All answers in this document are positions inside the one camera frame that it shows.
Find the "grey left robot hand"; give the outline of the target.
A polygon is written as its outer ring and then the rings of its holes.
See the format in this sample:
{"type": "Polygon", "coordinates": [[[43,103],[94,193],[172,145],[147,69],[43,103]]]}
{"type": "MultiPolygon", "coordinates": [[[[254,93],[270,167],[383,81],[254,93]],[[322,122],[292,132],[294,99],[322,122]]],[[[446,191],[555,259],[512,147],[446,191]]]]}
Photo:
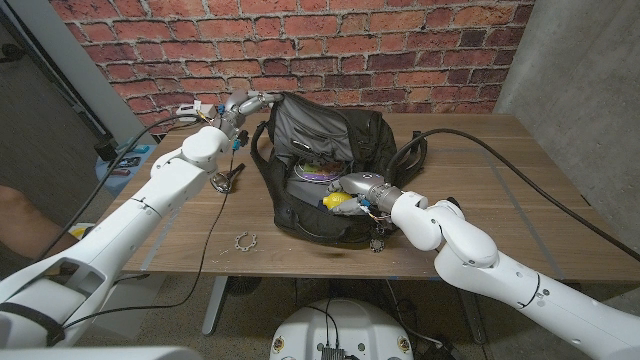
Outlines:
{"type": "Polygon", "coordinates": [[[259,91],[237,90],[231,94],[225,104],[225,111],[220,116],[217,127],[221,130],[241,128],[246,117],[259,110],[282,101],[283,94],[269,94],[259,91]]]}

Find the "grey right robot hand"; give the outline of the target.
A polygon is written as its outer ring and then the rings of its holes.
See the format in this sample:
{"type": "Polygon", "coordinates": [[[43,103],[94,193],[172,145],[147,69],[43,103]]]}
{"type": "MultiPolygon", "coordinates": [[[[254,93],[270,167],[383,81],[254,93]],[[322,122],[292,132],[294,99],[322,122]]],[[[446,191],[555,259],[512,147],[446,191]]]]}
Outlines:
{"type": "Polygon", "coordinates": [[[351,173],[334,180],[328,187],[333,192],[344,192],[353,198],[330,209],[336,215],[364,215],[362,202],[368,201],[385,213],[390,213],[394,203],[402,195],[397,187],[387,183],[383,176],[370,172],[351,173]]]}

